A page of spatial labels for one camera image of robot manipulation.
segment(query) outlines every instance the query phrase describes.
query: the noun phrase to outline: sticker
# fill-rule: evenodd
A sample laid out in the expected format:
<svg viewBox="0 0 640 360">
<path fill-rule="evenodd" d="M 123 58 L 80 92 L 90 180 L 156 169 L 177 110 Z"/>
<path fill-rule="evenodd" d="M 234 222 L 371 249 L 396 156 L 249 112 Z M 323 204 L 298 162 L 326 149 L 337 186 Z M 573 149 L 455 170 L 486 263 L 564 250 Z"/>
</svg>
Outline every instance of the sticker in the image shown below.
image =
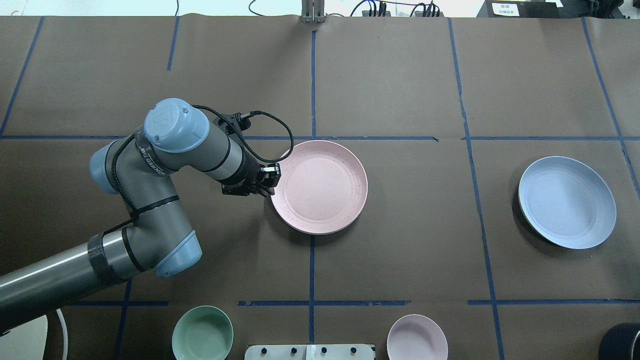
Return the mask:
<svg viewBox="0 0 640 360">
<path fill-rule="evenodd" d="M 520 13 L 518 13 L 518 5 L 517 4 L 491 3 L 491 6 L 493 7 L 493 13 L 495 15 L 520 16 Z"/>
</svg>

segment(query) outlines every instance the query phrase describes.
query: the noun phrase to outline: plate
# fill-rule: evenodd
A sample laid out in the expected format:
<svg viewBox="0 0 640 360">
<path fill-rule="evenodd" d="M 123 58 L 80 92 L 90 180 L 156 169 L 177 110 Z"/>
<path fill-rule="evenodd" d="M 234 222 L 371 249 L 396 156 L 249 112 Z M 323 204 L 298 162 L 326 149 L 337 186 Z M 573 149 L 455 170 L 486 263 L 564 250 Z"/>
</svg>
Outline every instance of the plate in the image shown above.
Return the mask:
<svg viewBox="0 0 640 360">
<path fill-rule="evenodd" d="M 389 360 L 447 360 L 444 332 L 432 319 L 418 314 L 398 319 L 387 336 Z"/>
<path fill-rule="evenodd" d="M 569 249 L 601 244 L 616 225 L 616 202 L 607 183 L 592 168 L 564 156 L 529 165 L 518 201 L 537 232 Z"/>
<path fill-rule="evenodd" d="M 46 315 L 14 327 L 11 332 L 0 338 L 0 359 L 43 359 L 48 328 Z"/>
<path fill-rule="evenodd" d="M 299 143 L 280 162 L 282 175 L 271 196 L 282 220 L 307 234 L 325 235 L 349 226 L 367 200 L 367 174 L 349 149 L 335 142 Z"/>
</svg>

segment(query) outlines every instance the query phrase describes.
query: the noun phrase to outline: black cable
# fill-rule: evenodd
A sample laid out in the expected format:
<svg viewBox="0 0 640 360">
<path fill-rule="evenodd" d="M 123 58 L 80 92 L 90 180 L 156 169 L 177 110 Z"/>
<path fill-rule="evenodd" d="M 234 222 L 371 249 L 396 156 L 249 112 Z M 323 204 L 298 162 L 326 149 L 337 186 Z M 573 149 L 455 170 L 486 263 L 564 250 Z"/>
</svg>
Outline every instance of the black cable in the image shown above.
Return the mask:
<svg viewBox="0 0 640 360">
<path fill-rule="evenodd" d="M 431 10 L 431 13 L 429 14 L 430 17 L 438 17 L 440 16 L 440 7 L 436 4 L 433 4 L 433 9 Z"/>
<path fill-rule="evenodd" d="M 415 4 L 408 4 L 408 3 L 398 3 L 397 1 L 387 1 L 384 0 L 385 3 L 389 3 L 389 4 L 397 4 L 397 5 L 409 5 L 409 6 L 415 6 Z"/>
<path fill-rule="evenodd" d="M 255 14 L 255 15 L 258 15 L 258 16 L 264 16 L 264 15 L 263 15 L 263 14 L 261 14 L 261 13 L 257 13 L 257 12 L 255 12 L 255 11 L 251 10 L 251 4 L 255 3 L 256 1 L 257 1 L 257 0 L 251 0 L 251 2 L 249 3 L 249 11 L 250 11 L 252 14 Z"/>
<path fill-rule="evenodd" d="M 430 17 L 432 8 L 433 8 L 433 0 L 431 0 L 431 2 L 429 3 L 429 6 L 427 6 L 427 10 L 424 13 L 422 13 L 422 17 Z"/>
<path fill-rule="evenodd" d="M 137 219 L 138 219 L 138 216 L 137 216 L 137 214 L 136 214 L 136 216 L 134 216 L 134 217 L 132 217 L 132 218 L 128 219 L 128 220 L 127 220 L 127 221 L 125 221 L 125 222 L 122 222 L 121 224 L 118 224 L 118 225 L 116 225 L 116 226 L 112 227 L 111 229 L 109 229 L 109 230 L 105 231 L 104 233 L 105 233 L 105 234 L 112 233 L 112 232 L 114 232 L 114 231 L 116 231 L 116 230 L 118 230 L 118 229 L 121 229 L 121 228 L 123 228 L 123 227 L 125 227 L 125 226 L 127 226 L 127 225 L 131 224 L 132 222 L 136 221 Z"/>
<path fill-rule="evenodd" d="M 352 17 L 356 10 L 360 7 L 360 5 L 364 4 L 365 1 L 369 3 L 369 16 L 371 16 L 371 4 L 373 4 L 374 6 L 373 12 L 375 13 L 377 9 L 375 8 L 376 3 L 373 0 L 362 0 L 356 5 L 356 7 L 353 8 L 353 11 L 351 12 L 351 15 L 349 15 L 349 17 Z"/>
<path fill-rule="evenodd" d="M 222 116 L 222 114 L 218 113 L 216 110 L 213 110 L 212 108 L 208 107 L 208 106 L 204 106 L 204 105 L 191 105 L 196 109 L 203 109 L 203 110 L 207 110 L 211 113 L 214 113 L 218 118 L 220 118 L 220 120 L 224 121 L 228 126 L 231 127 L 231 129 L 233 130 L 233 132 L 238 136 L 238 138 L 240 139 L 240 141 L 242 142 L 242 144 L 244 145 L 244 147 L 251 153 L 251 155 L 255 156 L 256 159 L 263 161 L 265 163 L 277 163 L 278 161 L 282 161 L 286 158 L 289 157 L 289 155 L 291 155 L 291 152 L 293 151 L 293 134 L 291 133 L 291 129 L 289 129 L 289 126 L 287 124 L 285 124 L 284 121 L 278 119 L 277 117 L 275 117 L 274 115 L 267 113 L 265 111 L 260 111 L 260 110 L 255 110 L 255 111 L 251 111 L 249 114 L 249 117 L 253 117 L 256 115 L 264 115 L 267 117 L 272 118 L 273 120 L 277 121 L 278 123 L 280 123 L 282 126 L 284 126 L 284 128 L 287 130 L 287 132 L 289 133 L 289 139 L 291 141 L 290 146 L 289 146 L 289 151 L 287 151 L 286 154 L 284 154 L 283 156 L 277 158 L 277 159 L 273 159 L 273 160 L 269 160 L 269 159 L 264 159 L 262 157 L 260 157 L 260 155 L 256 154 L 255 151 L 253 151 L 253 149 L 249 146 L 249 144 L 246 143 L 246 140 L 244 139 L 244 137 L 242 136 L 242 132 L 238 131 L 238 129 L 236 128 L 236 126 L 227 120 L 227 118 L 225 118 L 224 116 Z"/>
<path fill-rule="evenodd" d="M 127 195 L 127 193 L 122 188 L 122 184 L 120 184 L 120 180 L 118 179 L 118 173 L 116 171 L 116 164 L 118 163 L 118 158 L 120 157 L 120 154 L 122 153 L 122 151 L 124 151 L 127 145 L 129 145 L 129 143 L 131 143 L 135 138 L 136 137 L 133 134 L 130 137 L 128 137 L 124 141 L 124 143 L 122 143 L 122 145 L 118 148 L 118 150 L 116 150 L 115 154 L 113 155 L 113 159 L 111 160 L 111 178 L 113 178 L 113 184 L 116 186 L 116 191 L 120 193 L 120 196 L 122 196 L 122 199 L 124 200 L 124 202 L 126 202 L 127 205 L 129 205 L 133 213 L 136 212 L 136 207 L 134 206 L 131 198 Z"/>
<path fill-rule="evenodd" d="M 422 5 L 422 13 L 425 13 L 427 11 L 427 4 L 425 3 L 419 3 L 416 6 L 413 7 L 413 10 L 411 10 L 411 14 L 409 14 L 409 17 L 413 16 L 413 13 L 415 13 L 415 10 L 418 8 L 418 6 Z"/>
</svg>

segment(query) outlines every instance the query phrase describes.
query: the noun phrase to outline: white bracket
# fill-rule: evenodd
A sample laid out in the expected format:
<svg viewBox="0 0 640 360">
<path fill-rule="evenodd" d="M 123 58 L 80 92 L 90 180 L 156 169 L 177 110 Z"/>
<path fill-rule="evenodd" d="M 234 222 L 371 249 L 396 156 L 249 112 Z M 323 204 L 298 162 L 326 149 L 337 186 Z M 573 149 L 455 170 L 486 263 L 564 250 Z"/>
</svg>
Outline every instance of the white bracket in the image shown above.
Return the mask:
<svg viewBox="0 0 640 360">
<path fill-rule="evenodd" d="M 375 349 L 366 344 L 253 345 L 244 360 L 376 360 Z"/>
<path fill-rule="evenodd" d="M 302 22 L 320 24 L 324 19 L 324 0 L 302 0 Z"/>
</svg>

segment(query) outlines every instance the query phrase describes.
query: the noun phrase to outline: pink plate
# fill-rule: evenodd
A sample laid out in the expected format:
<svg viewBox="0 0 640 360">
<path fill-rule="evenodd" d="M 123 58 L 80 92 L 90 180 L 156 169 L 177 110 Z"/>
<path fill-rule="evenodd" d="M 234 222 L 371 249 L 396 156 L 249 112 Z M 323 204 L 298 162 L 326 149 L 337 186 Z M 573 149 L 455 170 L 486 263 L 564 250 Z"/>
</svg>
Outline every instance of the pink plate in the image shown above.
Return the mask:
<svg viewBox="0 0 640 360">
<path fill-rule="evenodd" d="M 299 143 L 280 162 L 280 169 L 271 201 L 282 220 L 303 233 L 325 235 L 344 229 L 367 200 L 364 167 L 335 142 Z"/>
</svg>

